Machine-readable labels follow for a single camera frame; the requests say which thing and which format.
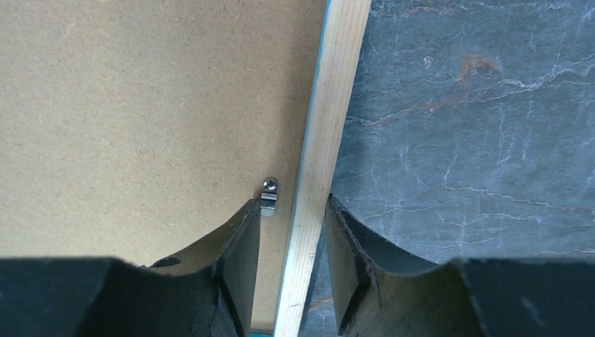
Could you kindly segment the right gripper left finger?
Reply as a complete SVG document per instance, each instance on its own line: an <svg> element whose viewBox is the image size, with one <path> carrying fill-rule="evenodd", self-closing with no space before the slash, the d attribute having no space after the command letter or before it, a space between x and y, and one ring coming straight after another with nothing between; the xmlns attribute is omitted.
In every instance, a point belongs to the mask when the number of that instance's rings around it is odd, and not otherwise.
<svg viewBox="0 0 595 337"><path fill-rule="evenodd" d="M1 260L2 336L248 336L260 200L138 267L111 257Z"/></svg>

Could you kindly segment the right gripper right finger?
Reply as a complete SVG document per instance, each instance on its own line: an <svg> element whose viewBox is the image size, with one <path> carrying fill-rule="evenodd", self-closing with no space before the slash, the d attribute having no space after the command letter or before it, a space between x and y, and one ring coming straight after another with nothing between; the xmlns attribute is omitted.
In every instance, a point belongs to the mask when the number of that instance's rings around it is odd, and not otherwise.
<svg viewBox="0 0 595 337"><path fill-rule="evenodd" d="M591 258L411 254L326 202L339 336L593 336Z"/></svg>

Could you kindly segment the brown cardboard backing board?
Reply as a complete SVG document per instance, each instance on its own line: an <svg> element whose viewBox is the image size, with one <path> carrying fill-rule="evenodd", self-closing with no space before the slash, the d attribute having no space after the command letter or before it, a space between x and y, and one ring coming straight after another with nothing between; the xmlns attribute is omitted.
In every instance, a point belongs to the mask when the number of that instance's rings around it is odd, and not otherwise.
<svg viewBox="0 0 595 337"><path fill-rule="evenodd" d="M1 255L150 265L269 176L274 325L324 1L2 1Z"/></svg>

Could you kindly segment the wooden picture frame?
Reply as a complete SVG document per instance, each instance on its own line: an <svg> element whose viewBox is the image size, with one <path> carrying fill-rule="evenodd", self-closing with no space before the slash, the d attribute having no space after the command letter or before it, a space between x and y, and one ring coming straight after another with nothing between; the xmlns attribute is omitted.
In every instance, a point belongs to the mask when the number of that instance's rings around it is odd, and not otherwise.
<svg viewBox="0 0 595 337"><path fill-rule="evenodd" d="M284 67L286 120L275 166L281 181L279 236L263 227L253 336L296 336L318 263L320 235L369 1L295 1Z"/></svg>

